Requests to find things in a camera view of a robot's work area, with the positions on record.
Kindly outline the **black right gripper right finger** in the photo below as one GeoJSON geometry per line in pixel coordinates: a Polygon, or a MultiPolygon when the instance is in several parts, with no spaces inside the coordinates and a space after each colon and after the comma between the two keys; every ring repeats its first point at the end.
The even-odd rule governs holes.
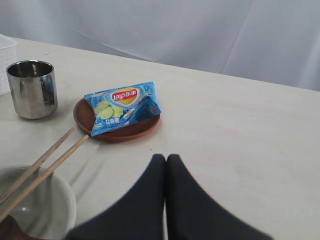
{"type": "Polygon", "coordinates": [[[240,220],[197,183],[178,154],[166,161],[165,208],[170,240],[270,240],[240,220]]]}

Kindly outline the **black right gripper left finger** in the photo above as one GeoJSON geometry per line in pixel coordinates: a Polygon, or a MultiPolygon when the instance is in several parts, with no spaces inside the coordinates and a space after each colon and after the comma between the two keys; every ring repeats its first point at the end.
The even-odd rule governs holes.
{"type": "Polygon", "coordinates": [[[166,160],[152,156],[147,168],[116,203],[70,230],[67,240],[164,239],[164,181],[166,160]]]}

